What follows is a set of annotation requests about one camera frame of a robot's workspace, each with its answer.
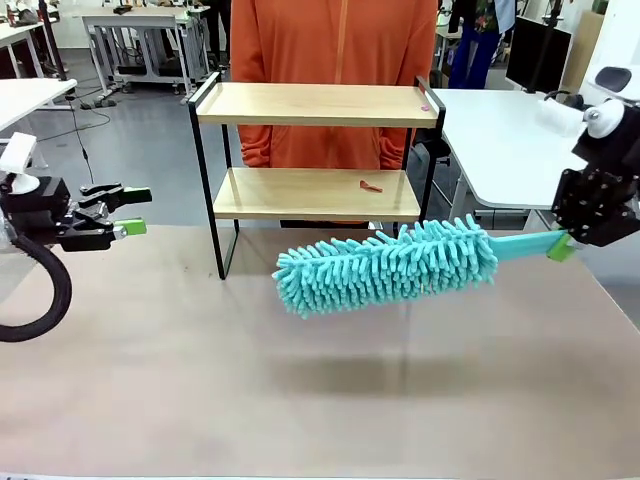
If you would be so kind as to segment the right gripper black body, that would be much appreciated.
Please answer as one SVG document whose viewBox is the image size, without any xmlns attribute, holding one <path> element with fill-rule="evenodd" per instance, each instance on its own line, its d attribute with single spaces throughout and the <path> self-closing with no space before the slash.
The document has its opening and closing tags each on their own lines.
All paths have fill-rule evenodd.
<svg viewBox="0 0 640 480">
<path fill-rule="evenodd" d="M 605 247 L 640 232 L 640 177 L 599 169 L 562 172 L 552 213 L 574 240 Z"/>
</svg>

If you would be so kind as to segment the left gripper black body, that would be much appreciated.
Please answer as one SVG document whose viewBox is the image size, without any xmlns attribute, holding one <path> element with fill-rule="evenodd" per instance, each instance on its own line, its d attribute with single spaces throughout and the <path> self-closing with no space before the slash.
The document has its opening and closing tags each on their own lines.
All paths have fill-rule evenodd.
<svg viewBox="0 0 640 480">
<path fill-rule="evenodd" d="M 113 184 L 80 188 L 75 201 L 60 177 L 43 176 L 25 193 L 18 189 L 19 176 L 0 180 L 0 210 L 16 233 L 44 244 L 57 244 L 66 252 L 103 251 L 115 241 L 107 201 Z"/>
</svg>

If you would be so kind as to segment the teal microfiber duster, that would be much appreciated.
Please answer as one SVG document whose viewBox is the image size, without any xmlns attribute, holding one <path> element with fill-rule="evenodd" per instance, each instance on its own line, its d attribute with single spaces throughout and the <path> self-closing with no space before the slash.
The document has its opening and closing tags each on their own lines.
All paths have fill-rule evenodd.
<svg viewBox="0 0 640 480">
<path fill-rule="evenodd" d="M 318 241 L 281 253 L 272 277 L 302 318 L 364 309 L 491 283 L 502 261 L 544 255 L 562 233 L 492 237 L 471 215 L 404 225 L 362 241 Z"/>
</svg>

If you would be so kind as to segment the person's left forearm orange sleeve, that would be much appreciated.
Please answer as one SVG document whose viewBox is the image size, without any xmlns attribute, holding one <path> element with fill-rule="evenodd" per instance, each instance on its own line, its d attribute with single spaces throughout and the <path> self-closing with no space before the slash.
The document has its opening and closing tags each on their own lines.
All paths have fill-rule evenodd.
<svg viewBox="0 0 640 480">
<path fill-rule="evenodd" d="M 402 167 L 405 138 L 405 128 L 380 129 L 379 162 L 382 170 L 400 170 Z"/>
</svg>

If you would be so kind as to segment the person's right forearm orange sleeve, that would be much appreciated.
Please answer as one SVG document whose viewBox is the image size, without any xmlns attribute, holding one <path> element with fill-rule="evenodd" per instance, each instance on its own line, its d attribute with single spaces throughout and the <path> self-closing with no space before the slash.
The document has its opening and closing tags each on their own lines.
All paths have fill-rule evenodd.
<svg viewBox="0 0 640 480">
<path fill-rule="evenodd" d="M 250 168 L 271 166 L 271 126 L 239 125 L 243 163 Z"/>
</svg>

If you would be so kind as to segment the white side table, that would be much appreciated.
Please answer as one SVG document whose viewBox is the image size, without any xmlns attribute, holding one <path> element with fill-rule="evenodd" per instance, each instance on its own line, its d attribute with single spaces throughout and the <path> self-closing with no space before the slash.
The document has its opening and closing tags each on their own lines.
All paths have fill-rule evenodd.
<svg viewBox="0 0 640 480">
<path fill-rule="evenodd" d="M 51 78 L 0 80 L 0 132 L 37 110 L 71 110 L 68 105 L 55 104 L 54 100 L 64 97 L 76 86 L 75 79 L 65 81 Z"/>
</svg>

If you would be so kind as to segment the white table with rounded corner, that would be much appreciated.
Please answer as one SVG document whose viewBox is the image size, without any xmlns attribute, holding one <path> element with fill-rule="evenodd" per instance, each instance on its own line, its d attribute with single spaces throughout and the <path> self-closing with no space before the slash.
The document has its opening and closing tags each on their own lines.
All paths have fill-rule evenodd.
<svg viewBox="0 0 640 480">
<path fill-rule="evenodd" d="M 585 162 L 572 152 L 583 114 L 519 90 L 436 89 L 446 108 L 444 137 L 461 174 L 449 218 L 468 193 L 486 208 L 525 210 L 526 231 L 548 230 L 561 173 Z"/>
</svg>

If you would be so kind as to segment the tan board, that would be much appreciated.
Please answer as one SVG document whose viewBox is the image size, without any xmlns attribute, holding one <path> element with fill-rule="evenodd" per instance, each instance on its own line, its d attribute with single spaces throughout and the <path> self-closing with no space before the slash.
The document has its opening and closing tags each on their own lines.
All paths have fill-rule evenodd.
<svg viewBox="0 0 640 480">
<path fill-rule="evenodd" d="M 593 55 L 604 16 L 589 10 L 581 13 L 575 28 L 561 86 L 570 93 L 577 93 L 585 78 Z"/>
</svg>

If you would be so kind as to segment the black office chair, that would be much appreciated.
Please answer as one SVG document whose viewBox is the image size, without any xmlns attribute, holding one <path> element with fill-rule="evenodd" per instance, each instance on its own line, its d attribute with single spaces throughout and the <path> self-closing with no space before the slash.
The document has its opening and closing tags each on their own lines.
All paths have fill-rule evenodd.
<svg viewBox="0 0 640 480">
<path fill-rule="evenodd" d="M 407 174 L 425 176 L 430 160 L 449 167 L 450 156 L 448 143 L 435 130 L 417 129 L 408 156 Z"/>
</svg>

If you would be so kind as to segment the black stand pole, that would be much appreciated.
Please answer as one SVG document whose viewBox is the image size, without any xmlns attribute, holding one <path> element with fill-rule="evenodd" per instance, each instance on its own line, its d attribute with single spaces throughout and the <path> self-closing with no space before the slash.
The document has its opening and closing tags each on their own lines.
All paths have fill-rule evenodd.
<svg viewBox="0 0 640 480">
<path fill-rule="evenodd" d="M 64 70 L 64 66 L 61 60 L 61 56 L 59 54 L 59 50 L 57 47 L 57 43 L 55 40 L 53 28 L 51 26 L 50 15 L 48 11 L 48 1 L 47 0 L 38 0 L 39 12 L 42 16 L 42 23 L 45 31 L 45 38 L 47 41 L 47 46 L 49 50 L 50 57 L 53 61 L 53 65 L 55 67 L 56 74 L 58 78 L 62 81 L 67 80 L 67 75 Z"/>
</svg>

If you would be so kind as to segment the black monitor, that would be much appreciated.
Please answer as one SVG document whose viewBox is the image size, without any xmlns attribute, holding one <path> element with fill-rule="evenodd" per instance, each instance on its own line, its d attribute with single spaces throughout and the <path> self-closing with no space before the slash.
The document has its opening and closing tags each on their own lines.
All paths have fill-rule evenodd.
<svg viewBox="0 0 640 480">
<path fill-rule="evenodd" d="M 511 51 L 506 69 L 506 79 L 522 88 L 532 86 L 534 73 L 538 72 L 535 91 L 549 93 L 560 87 L 572 35 L 555 28 L 545 49 L 543 43 L 548 26 L 519 16 L 516 18 Z"/>
</svg>

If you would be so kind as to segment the white desk with clutter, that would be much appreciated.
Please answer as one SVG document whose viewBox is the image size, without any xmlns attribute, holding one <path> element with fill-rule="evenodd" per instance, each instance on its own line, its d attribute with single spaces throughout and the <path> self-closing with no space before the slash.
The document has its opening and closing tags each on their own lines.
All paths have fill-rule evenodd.
<svg viewBox="0 0 640 480">
<path fill-rule="evenodd" d="M 0 49 L 5 48 L 8 51 L 8 56 L 11 62 L 11 66 L 15 73 L 15 76 L 20 79 L 21 73 L 18 67 L 17 58 L 13 49 L 13 46 L 21 41 L 26 41 L 30 52 L 32 64 L 34 66 L 36 75 L 38 78 L 44 78 L 44 72 L 40 60 L 38 58 L 32 32 L 35 30 L 43 30 L 44 23 L 38 22 L 27 26 L 15 27 L 9 23 L 0 24 Z"/>
</svg>

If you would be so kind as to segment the person in dark clothes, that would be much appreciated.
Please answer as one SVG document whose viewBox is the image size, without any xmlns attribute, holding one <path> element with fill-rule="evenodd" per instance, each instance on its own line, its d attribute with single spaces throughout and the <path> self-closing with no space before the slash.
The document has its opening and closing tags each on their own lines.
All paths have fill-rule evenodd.
<svg viewBox="0 0 640 480">
<path fill-rule="evenodd" d="M 230 66 L 231 0 L 202 0 L 209 9 L 204 13 L 209 32 L 209 53 L 220 69 Z"/>
</svg>

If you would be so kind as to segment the person in blue trousers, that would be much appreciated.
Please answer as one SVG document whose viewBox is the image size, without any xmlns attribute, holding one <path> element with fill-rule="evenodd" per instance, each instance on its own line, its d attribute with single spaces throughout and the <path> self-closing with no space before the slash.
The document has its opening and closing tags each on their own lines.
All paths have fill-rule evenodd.
<svg viewBox="0 0 640 480">
<path fill-rule="evenodd" d="M 462 26 L 449 89 L 485 87 L 492 58 L 502 35 L 515 24 L 517 0 L 452 0 L 448 31 Z"/>
</svg>

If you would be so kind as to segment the person in orange hoodie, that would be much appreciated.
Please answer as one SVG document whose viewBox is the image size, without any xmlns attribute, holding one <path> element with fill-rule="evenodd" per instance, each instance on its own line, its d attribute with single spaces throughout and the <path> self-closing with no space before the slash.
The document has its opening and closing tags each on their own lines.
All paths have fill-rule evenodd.
<svg viewBox="0 0 640 480">
<path fill-rule="evenodd" d="M 235 82 L 410 86 L 433 59 L 438 0 L 232 0 Z M 382 170 L 381 127 L 271 126 L 269 168 Z"/>
</svg>

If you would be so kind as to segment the grey metal frame desk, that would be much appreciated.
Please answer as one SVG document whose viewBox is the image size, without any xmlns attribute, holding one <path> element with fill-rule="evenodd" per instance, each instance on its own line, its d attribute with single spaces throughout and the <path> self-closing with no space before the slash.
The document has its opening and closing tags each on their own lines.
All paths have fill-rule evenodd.
<svg viewBox="0 0 640 480">
<path fill-rule="evenodd" d="M 140 6 L 118 14 L 117 2 L 85 8 L 82 20 L 101 93 L 134 83 L 168 84 L 188 98 L 211 74 L 205 7 Z"/>
</svg>

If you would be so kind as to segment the black frame wooden two-tier shelf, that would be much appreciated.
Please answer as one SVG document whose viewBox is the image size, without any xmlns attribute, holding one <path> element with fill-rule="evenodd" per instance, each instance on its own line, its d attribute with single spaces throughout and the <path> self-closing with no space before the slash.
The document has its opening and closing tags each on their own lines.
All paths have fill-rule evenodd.
<svg viewBox="0 0 640 480">
<path fill-rule="evenodd" d="M 422 105 L 430 109 L 422 110 Z M 235 247 L 220 244 L 217 223 L 230 220 L 378 221 L 399 225 L 426 217 L 431 187 L 413 194 L 406 170 L 247 169 L 228 166 L 211 191 L 201 126 L 221 128 L 231 163 L 231 125 L 405 128 L 405 149 L 417 129 L 442 133 L 446 108 L 418 77 L 411 86 L 224 82 L 210 76 L 187 101 L 218 275 L 228 276 Z M 361 189 L 364 180 L 383 193 Z"/>
</svg>

